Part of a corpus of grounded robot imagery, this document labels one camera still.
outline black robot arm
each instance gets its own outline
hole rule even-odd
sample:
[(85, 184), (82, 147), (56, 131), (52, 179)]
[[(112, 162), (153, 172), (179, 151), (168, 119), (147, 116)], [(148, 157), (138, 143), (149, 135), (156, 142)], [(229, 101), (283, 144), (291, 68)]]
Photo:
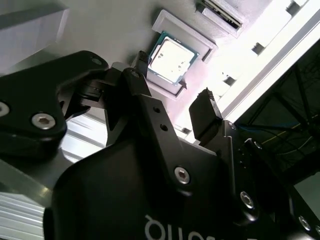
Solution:
[[(81, 51), (0, 78), (0, 182), (46, 207), (46, 240), (320, 239), (320, 222), (272, 156), (222, 119), (205, 89), (200, 145), (177, 137), (146, 83), (148, 55), (120, 71)], [(105, 110), (107, 147), (72, 164), (66, 120)]]

